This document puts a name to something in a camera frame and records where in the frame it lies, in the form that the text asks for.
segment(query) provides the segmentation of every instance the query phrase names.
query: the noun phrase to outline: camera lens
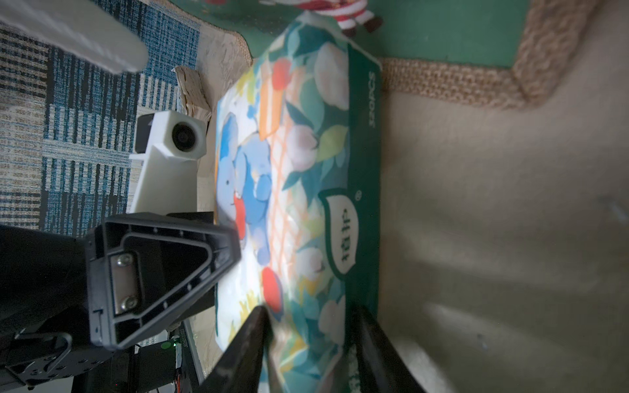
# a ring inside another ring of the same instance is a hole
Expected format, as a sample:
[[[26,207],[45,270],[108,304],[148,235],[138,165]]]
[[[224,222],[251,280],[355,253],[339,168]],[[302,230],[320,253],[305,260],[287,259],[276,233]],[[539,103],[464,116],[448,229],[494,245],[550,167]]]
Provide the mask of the camera lens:
[[[196,136],[189,125],[177,123],[172,129],[172,141],[182,152],[189,152],[194,147]]]

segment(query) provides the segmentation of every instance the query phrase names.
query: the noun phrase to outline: white plastic part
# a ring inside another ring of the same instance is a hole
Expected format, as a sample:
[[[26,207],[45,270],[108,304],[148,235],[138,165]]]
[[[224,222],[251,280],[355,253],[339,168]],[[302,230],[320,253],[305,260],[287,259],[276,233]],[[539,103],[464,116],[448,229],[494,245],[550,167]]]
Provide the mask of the white plastic part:
[[[173,142],[175,125],[194,132],[194,146],[187,152]],[[144,161],[130,213],[188,213],[197,210],[197,160],[206,154],[207,123],[174,111],[153,117],[146,153],[131,154]]]

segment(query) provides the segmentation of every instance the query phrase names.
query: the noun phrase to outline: blue patterned rug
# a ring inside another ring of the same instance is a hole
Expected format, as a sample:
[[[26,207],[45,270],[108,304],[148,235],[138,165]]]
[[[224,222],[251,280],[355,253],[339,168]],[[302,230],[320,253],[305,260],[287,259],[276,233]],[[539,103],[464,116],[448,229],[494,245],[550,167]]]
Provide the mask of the blue patterned rug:
[[[195,68],[199,24],[157,4],[95,0],[150,60],[113,75],[0,25],[0,222],[80,236],[124,213],[136,116],[175,109],[176,65]]]

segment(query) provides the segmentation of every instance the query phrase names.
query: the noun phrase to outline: red apple print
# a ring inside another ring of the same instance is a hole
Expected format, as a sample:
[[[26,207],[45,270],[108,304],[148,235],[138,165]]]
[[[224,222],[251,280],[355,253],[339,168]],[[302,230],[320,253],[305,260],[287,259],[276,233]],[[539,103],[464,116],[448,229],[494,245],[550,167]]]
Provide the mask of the red apple print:
[[[275,314],[282,312],[282,284],[277,275],[268,267],[262,269],[262,290],[264,301]]]
[[[243,240],[245,238],[245,233],[247,232],[245,228],[245,203],[242,199],[236,198],[234,195],[234,206],[236,207],[236,228],[238,229],[238,238]]]
[[[284,90],[291,81],[291,61],[285,57],[273,64],[273,89]]]

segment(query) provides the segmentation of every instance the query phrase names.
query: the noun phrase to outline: brand logo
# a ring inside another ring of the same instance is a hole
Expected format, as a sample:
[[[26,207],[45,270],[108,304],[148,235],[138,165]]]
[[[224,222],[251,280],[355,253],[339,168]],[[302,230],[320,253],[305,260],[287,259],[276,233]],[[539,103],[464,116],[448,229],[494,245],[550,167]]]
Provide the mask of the brand logo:
[[[369,71],[369,126],[376,128],[376,73]]]
[[[341,274],[347,274],[356,264],[359,222],[352,200],[344,195],[330,195],[323,199],[327,206],[329,225],[327,247],[329,258]]]

